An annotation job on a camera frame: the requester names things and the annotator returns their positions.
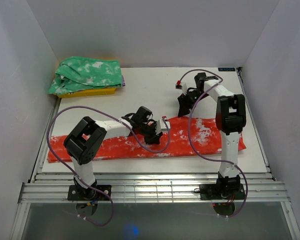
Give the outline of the red tie-dye trousers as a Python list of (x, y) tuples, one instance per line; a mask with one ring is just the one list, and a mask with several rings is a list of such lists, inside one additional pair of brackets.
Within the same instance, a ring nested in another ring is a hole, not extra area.
[[(195, 156), (188, 139), (188, 117), (172, 117), (171, 137), (168, 148), (161, 153), (143, 149), (133, 136), (105, 140), (94, 160), (139, 159)], [(192, 118), (191, 140), (201, 155), (215, 155), (222, 152), (222, 139), (213, 118)]]

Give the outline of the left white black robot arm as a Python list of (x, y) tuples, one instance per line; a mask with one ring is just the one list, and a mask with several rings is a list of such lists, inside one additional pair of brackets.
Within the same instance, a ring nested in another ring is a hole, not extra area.
[(80, 120), (63, 145), (71, 158), (76, 175), (76, 192), (85, 200), (96, 195), (97, 180), (93, 174), (92, 161), (105, 140), (128, 137), (132, 133), (144, 137), (147, 145), (158, 145), (163, 132), (170, 129), (164, 120), (151, 119), (152, 111), (141, 106), (136, 113), (128, 113), (116, 120), (98, 121), (86, 116)]

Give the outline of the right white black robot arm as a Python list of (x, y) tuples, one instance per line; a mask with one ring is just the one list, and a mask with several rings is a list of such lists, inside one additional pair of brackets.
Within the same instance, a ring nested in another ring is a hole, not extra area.
[(187, 87), (178, 80), (176, 89), (182, 91), (177, 98), (178, 116), (191, 117), (203, 98), (211, 97), (216, 102), (215, 124), (221, 136), (221, 159), (218, 177), (214, 184), (201, 184), (199, 193), (204, 200), (243, 199), (244, 187), (238, 169), (239, 141), (246, 126), (246, 100), (243, 94), (234, 94), (222, 83), (222, 78), (206, 70), (197, 70), (195, 87)]

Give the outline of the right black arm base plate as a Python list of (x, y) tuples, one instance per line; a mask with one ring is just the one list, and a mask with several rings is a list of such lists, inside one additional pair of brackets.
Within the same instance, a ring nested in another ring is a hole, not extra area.
[(220, 190), (216, 184), (200, 184), (199, 194), (201, 200), (243, 200), (246, 197), (242, 184), (239, 190)]

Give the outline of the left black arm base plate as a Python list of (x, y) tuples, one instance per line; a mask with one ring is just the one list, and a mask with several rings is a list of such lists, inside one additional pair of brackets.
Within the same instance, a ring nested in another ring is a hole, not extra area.
[[(99, 191), (107, 194), (109, 197), (112, 193), (112, 186), (111, 185), (97, 185), (94, 186)], [(98, 200), (98, 201), (108, 201), (109, 198), (106, 197), (104, 194), (92, 190), (90, 188), (83, 188), (80, 185), (71, 185), (68, 189), (67, 194), (67, 200), (68, 201), (92, 201), (92, 200)]]

